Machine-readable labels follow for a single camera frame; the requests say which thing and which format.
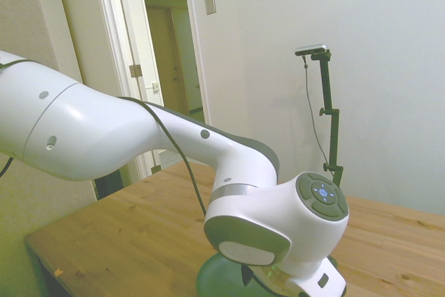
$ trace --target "door hinge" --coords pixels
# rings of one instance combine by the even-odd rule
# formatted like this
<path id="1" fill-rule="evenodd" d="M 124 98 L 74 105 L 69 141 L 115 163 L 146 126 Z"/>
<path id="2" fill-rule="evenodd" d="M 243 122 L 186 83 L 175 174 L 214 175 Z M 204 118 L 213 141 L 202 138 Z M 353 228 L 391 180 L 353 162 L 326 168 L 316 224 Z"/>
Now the door hinge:
<path id="1" fill-rule="evenodd" d="M 138 78 L 142 76 L 140 64 L 130 65 L 131 78 Z"/>

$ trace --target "wooden table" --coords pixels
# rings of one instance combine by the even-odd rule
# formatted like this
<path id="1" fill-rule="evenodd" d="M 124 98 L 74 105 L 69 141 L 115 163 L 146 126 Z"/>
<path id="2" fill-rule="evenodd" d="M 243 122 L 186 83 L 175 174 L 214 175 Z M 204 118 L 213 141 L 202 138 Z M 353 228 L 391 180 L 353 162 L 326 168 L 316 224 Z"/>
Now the wooden table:
<path id="1" fill-rule="evenodd" d="M 193 164 L 204 203 L 213 170 Z M 333 252 L 347 297 L 445 296 L 445 217 L 347 197 Z M 26 237 L 72 296 L 196 297 L 215 254 L 185 165 L 178 163 Z"/>

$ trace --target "black cable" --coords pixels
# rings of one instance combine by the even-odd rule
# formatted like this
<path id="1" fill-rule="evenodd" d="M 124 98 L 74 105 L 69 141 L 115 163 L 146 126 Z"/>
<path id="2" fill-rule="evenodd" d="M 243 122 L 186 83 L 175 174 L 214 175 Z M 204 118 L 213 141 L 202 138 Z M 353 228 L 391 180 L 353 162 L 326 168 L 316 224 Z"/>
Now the black cable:
<path id="1" fill-rule="evenodd" d="M 159 124 L 159 126 L 162 128 L 162 130 L 164 131 L 164 133 L 166 134 L 166 136 L 168 137 L 168 139 L 170 140 L 170 142 L 172 142 L 173 146 L 176 148 L 176 150 L 178 151 L 178 153 L 181 155 L 182 159 L 184 160 L 184 162 L 186 163 L 187 169 L 188 169 L 188 173 L 190 174 L 190 178 L 192 180 L 193 183 L 193 188 L 195 189 L 195 193 L 197 196 L 197 200 L 200 203 L 201 209 L 202 209 L 202 213 L 204 214 L 204 216 L 206 216 L 206 208 L 204 206 L 204 203 L 202 202 L 202 198 L 200 195 L 200 190 L 197 187 L 196 184 L 196 180 L 195 180 L 195 176 L 193 175 L 193 171 L 192 168 L 190 166 L 190 164 L 188 163 L 187 157 L 186 155 L 182 152 L 181 148 L 179 147 L 179 145 L 176 143 L 176 141 L 174 140 L 174 138 L 172 137 L 172 135 L 170 134 L 170 132 L 168 132 L 167 128 L 165 127 L 165 125 L 162 123 L 161 119 L 159 118 L 159 116 L 143 101 L 140 101 L 138 99 L 134 99 L 133 97 L 119 97 L 120 99 L 123 100 L 129 100 L 132 102 L 135 102 L 137 104 L 139 104 L 140 106 L 142 106 L 146 111 L 148 111 L 153 118 L 156 120 L 156 122 Z"/>
<path id="2" fill-rule="evenodd" d="M 5 167 L 3 167 L 3 170 L 1 170 L 0 172 L 0 177 L 3 177 L 3 174 L 6 173 L 6 171 L 8 170 L 9 166 L 11 165 L 11 163 L 13 162 L 14 158 L 9 158 L 8 162 L 6 163 Z"/>
<path id="3" fill-rule="evenodd" d="M 321 147 L 320 140 L 318 139 L 317 130 L 316 130 L 316 128 L 315 128 L 314 112 L 312 111 L 312 104 L 311 104 L 311 100 L 310 100 L 310 98 L 309 98 L 309 89 L 308 89 L 308 87 L 307 87 L 307 68 L 308 68 L 308 65 L 306 64 L 306 57 L 305 57 L 305 56 L 303 56 L 303 61 L 305 62 L 305 73 L 306 73 L 306 96 L 307 96 L 307 102 L 308 102 L 308 104 L 309 104 L 309 110 L 311 111 L 312 128 L 314 129 L 315 139 L 317 140 L 318 147 L 320 148 L 321 153 L 323 154 L 323 157 L 325 158 L 326 165 L 328 166 L 329 163 L 327 162 L 326 154 L 325 154 L 325 152 L 323 151 L 323 148 Z"/>

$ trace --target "wooden door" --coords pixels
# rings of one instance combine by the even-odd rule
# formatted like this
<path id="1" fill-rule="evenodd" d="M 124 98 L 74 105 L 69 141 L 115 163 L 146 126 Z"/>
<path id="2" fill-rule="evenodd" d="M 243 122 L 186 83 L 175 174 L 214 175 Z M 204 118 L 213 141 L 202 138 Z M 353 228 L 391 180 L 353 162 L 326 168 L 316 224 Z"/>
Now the wooden door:
<path id="1" fill-rule="evenodd" d="M 147 8 L 164 106 L 188 115 L 184 76 L 169 8 Z"/>

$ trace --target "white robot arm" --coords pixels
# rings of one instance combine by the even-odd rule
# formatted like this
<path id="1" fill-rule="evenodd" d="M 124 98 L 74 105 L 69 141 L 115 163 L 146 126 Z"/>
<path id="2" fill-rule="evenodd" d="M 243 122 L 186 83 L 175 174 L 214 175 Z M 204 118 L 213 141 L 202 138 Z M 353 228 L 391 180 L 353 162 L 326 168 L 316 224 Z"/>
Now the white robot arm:
<path id="1" fill-rule="evenodd" d="M 19 60 L 0 51 L 2 64 Z M 145 106 L 186 156 L 215 169 L 204 231 L 222 255 L 249 265 L 276 294 L 342 296 L 345 280 L 327 259 L 348 222 L 338 186 L 316 173 L 277 185 L 278 158 L 266 145 Z M 0 152 L 63 179 L 87 180 L 154 149 L 176 151 L 133 101 L 34 62 L 0 69 Z"/>

